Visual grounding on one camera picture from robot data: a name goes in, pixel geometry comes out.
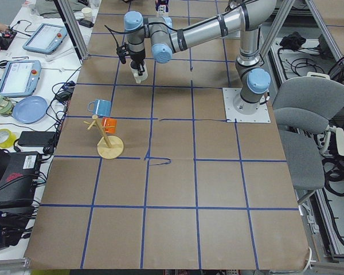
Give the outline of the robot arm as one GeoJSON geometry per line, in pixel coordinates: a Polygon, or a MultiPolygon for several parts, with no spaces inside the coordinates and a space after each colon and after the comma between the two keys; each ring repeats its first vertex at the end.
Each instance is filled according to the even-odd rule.
{"type": "Polygon", "coordinates": [[[129,56],[131,68],[142,76],[146,58],[144,40],[147,38],[151,41],[154,60],[165,64],[174,53],[226,37],[238,30],[240,52],[236,58],[236,69],[243,85],[240,97],[246,103],[256,104],[270,84],[269,81],[259,82],[269,76],[259,68],[260,28],[275,6],[276,1],[237,1],[228,11],[182,29],[173,29],[167,17],[144,17],[138,11],[129,11],[124,15],[127,41],[117,47],[116,53],[122,63],[129,56]]]}

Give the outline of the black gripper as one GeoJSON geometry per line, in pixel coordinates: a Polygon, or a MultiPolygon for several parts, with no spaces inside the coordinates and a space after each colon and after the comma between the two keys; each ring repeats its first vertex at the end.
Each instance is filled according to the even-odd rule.
{"type": "Polygon", "coordinates": [[[145,72],[144,59],[146,58],[146,52],[144,42],[139,44],[128,43],[129,54],[131,57],[131,66],[137,66],[138,75],[143,75],[145,72]]]}

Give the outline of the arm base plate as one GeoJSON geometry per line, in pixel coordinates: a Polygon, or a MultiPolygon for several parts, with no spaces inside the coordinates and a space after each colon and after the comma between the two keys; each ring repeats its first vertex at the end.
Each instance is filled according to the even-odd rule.
{"type": "Polygon", "coordinates": [[[241,98],[241,88],[223,88],[226,121],[229,123],[270,123],[264,95],[257,103],[247,103],[241,98]]]}

